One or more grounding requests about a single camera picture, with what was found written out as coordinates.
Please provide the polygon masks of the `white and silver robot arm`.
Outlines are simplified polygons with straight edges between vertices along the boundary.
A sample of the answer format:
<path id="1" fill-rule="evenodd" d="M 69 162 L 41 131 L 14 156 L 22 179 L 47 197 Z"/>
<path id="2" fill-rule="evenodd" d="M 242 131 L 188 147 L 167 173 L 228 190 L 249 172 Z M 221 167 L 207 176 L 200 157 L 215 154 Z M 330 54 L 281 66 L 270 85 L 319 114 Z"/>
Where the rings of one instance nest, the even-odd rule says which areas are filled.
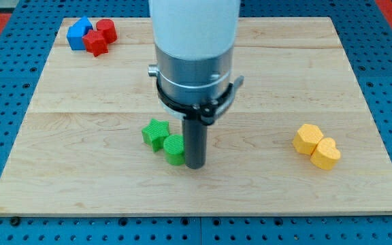
<path id="1" fill-rule="evenodd" d="M 232 104 L 239 0 L 150 0 L 159 98 L 174 116 L 213 123 Z"/>

